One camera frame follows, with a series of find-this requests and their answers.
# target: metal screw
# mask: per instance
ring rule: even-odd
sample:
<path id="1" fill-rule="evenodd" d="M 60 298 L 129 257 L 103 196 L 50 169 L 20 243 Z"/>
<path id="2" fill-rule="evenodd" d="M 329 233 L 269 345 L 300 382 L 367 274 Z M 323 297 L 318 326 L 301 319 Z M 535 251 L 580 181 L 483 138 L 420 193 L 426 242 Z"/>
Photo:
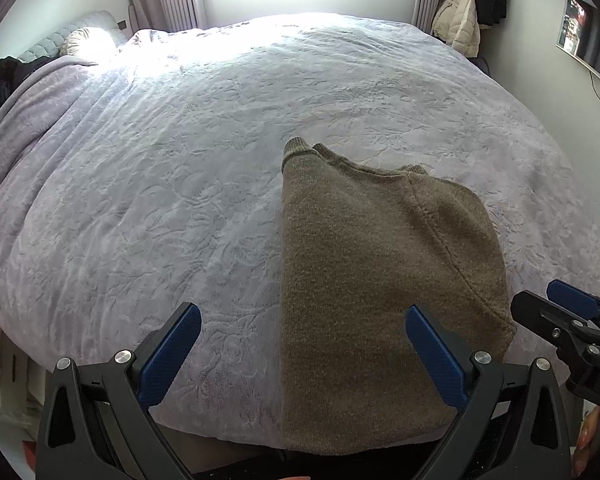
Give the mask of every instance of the metal screw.
<path id="1" fill-rule="evenodd" d="M 489 355 L 488 352 L 480 350 L 479 352 L 475 353 L 474 359 L 481 365 L 488 365 L 491 362 L 491 355 Z"/>
<path id="2" fill-rule="evenodd" d="M 71 366 L 71 359 L 68 357 L 62 357 L 58 359 L 58 362 L 56 363 L 56 368 L 58 370 L 66 370 L 69 366 Z"/>
<path id="3" fill-rule="evenodd" d="M 551 363 L 547 361 L 544 357 L 541 357 L 538 359 L 538 361 L 536 361 L 536 366 L 541 370 L 547 371 L 551 368 Z"/>
<path id="4" fill-rule="evenodd" d="M 121 350 L 116 354 L 116 362 L 120 364 L 128 363 L 131 359 L 131 352 L 129 350 Z"/>

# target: wall-mounted tv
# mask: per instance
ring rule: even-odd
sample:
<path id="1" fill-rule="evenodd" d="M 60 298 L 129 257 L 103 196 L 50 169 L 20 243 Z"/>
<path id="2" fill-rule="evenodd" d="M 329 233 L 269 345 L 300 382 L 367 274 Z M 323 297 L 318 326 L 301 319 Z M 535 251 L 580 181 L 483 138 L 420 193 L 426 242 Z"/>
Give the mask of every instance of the wall-mounted tv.
<path id="1" fill-rule="evenodd" d="M 567 0 L 558 46 L 600 78 L 600 12 L 583 0 Z"/>

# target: headboard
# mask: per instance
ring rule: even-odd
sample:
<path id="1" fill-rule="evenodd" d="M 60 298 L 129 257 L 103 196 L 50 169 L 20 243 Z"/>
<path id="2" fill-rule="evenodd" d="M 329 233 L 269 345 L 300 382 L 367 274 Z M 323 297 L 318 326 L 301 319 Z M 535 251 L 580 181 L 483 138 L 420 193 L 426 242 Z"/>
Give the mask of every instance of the headboard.
<path id="1" fill-rule="evenodd" d="M 42 56 L 57 56 L 60 47 L 64 43 L 64 40 L 69 37 L 69 34 L 82 27 L 99 27 L 106 30 L 113 38 L 116 46 L 120 46 L 126 41 L 126 36 L 118 28 L 118 24 L 111 13 L 106 10 L 99 10 L 86 16 L 81 16 L 76 20 L 71 20 L 71 23 L 66 23 L 46 38 L 28 48 L 18 56 L 18 59 L 23 63 L 29 63 Z"/>

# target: bed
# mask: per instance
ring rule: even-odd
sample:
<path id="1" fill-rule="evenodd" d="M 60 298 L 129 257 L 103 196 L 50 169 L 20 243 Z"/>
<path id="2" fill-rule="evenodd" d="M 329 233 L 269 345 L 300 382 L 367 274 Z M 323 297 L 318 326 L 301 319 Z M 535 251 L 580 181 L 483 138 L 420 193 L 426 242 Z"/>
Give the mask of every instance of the bed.
<path id="1" fill-rule="evenodd" d="M 0 109 L 0 326 L 51 370 L 134 348 L 192 301 L 202 334 L 152 415 L 283 447 L 280 162 L 294 136 L 469 187 L 512 295 L 554 278 L 600 294 L 598 231 L 520 102 L 411 25 L 298 14 L 141 31 L 111 62 L 61 57 L 18 88 Z M 539 354 L 519 329 L 507 359 Z"/>
<path id="2" fill-rule="evenodd" d="M 41 38 L 21 53 L 17 59 L 23 63 L 34 61 L 43 56 L 56 57 L 59 49 L 69 35 L 82 27 L 97 27 L 106 31 L 117 46 L 126 42 L 124 33 L 118 28 L 113 15 L 100 10 L 85 16 L 79 16 L 63 24 L 58 30 Z M 33 403 L 42 404 L 44 400 L 45 370 L 35 361 L 28 359 L 4 334 L 0 336 L 0 362 L 13 369 L 12 374 L 0 374 L 0 408 L 4 413 L 16 416 L 16 422 L 37 433 L 36 417 L 27 415 L 27 397 Z"/>

